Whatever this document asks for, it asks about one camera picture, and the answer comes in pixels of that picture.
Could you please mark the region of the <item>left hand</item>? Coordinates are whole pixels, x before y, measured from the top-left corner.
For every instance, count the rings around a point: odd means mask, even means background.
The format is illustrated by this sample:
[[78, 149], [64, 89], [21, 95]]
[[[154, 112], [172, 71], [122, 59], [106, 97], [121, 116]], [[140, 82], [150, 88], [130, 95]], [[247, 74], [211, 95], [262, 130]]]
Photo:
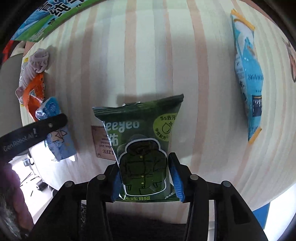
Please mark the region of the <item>left hand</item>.
[[1, 164], [1, 240], [22, 240], [33, 227], [18, 174], [11, 164]]

